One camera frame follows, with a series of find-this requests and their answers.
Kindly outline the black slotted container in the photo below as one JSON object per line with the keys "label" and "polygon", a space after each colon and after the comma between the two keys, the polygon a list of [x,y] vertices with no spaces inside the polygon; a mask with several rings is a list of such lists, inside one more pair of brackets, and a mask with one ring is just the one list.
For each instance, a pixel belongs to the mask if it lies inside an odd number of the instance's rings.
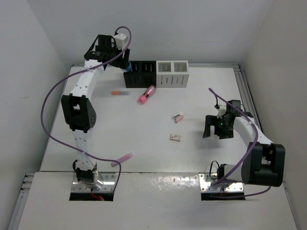
{"label": "black slotted container", "polygon": [[131,69],[124,73],[126,88],[156,86],[156,61],[131,61]]}

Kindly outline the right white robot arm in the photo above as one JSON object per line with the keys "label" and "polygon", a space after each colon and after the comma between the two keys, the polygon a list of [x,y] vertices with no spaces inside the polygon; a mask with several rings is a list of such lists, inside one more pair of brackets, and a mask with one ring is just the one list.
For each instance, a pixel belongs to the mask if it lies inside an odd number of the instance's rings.
{"label": "right white robot arm", "polygon": [[203,138],[210,137],[213,127],[213,133],[219,139],[233,138],[237,132],[247,147],[236,165],[221,164],[218,167],[216,184],[230,180],[279,187],[283,182],[285,148],[267,138],[256,125],[253,115],[240,107],[239,100],[230,100],[226,105],[215,105],[217,115],[205,117]]}

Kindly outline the orange cap marker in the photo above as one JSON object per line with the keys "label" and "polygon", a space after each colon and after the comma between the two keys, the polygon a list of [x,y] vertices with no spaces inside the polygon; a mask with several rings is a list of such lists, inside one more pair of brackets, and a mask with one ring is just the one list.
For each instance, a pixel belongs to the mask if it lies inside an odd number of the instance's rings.
{"label": "orange cap marker", "polygon": [[112,91],[111,92],[111,95],[130,95],[131,92],[130,91]]}

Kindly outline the purple highlighter marker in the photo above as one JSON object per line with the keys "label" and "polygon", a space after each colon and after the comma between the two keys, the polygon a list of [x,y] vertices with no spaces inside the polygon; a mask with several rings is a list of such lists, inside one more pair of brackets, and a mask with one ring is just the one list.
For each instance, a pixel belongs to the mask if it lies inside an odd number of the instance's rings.
{"label": "purple highlighter marker", "polygon": [[124,155],[124,156],[122,156],[122,157],[120,157],[120,158],[118,158],[118,159],[112,161],[112,162],[111,162],[111,166],[112,166],[112,167],[115,167],[115,166],[117,166],[119,163],[122,164],[123,162],[125,162],[125,161],[131,159],[132,157],[133,157],[133,153],[130,152],[130,153],[128,153],[128,154],[126,154],[126,155]]}

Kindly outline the blue cap glue stick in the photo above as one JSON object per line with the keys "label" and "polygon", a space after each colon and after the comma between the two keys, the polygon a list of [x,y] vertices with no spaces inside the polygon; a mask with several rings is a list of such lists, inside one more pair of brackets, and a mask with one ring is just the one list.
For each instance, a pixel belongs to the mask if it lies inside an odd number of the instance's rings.
{"label": "blue cap glue stick", "polygon": [[130,62],[128,62],[128,65],[125,69],[123,69],[123,72],[124,73],[129,72],[129,71],[131,71],[131,68],[132,68],[132,64]]}

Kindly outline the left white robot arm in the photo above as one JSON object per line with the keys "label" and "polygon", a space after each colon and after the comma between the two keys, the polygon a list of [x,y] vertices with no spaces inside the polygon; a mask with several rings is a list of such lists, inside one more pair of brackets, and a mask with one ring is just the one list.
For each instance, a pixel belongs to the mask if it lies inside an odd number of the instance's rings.
{"label": "left white robot arm", "polygon": [[78,181],[87,186],[97,186],[99,176],[97,161],[88,156],[92,148],[92,128],[97,119],[91,97],[98,78],[108,65],[120,68],[124,72],[131,69],[130,51],[126,48],[128,41],[129,38],[124,34],[98,35],[84,55],[84,72],[72,91],[61,98],[65,122],[72,130],[78,149],[73,169]]}

